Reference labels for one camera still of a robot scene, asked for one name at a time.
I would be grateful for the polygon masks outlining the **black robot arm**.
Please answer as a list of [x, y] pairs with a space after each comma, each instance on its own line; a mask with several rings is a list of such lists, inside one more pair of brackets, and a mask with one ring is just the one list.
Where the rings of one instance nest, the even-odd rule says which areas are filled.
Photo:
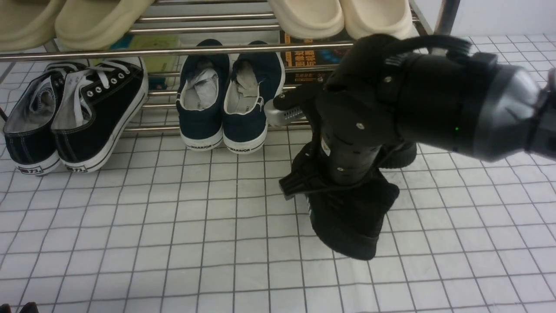
[[322, 83], [276, 97], [301, 111], [308, 152], [280, 180], [286, 198], [350, 190], [378, 168], [403, 168], [414, 144], [496, 162], [525, 151], [555, 159], [555, 69], [541, 88], [471, 43], [441, 34], [357, 40]]

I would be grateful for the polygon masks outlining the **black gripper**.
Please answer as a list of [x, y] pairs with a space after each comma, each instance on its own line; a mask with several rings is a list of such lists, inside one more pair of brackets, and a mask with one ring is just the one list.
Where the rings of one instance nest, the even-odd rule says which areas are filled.
[[370, 170], [379, 168], [375, 159], [383, 145], [405, 142], [393, 113], [375, 95], [384, 49], [397, 43], [388, 34], [361, 38], [321, 82], [277, 96], [300, 105], [312, 130], [308, 150], [294, 157], [290, 174], [279, 180], [287, 200], [298, 194], [383, 192], [383, 179]]

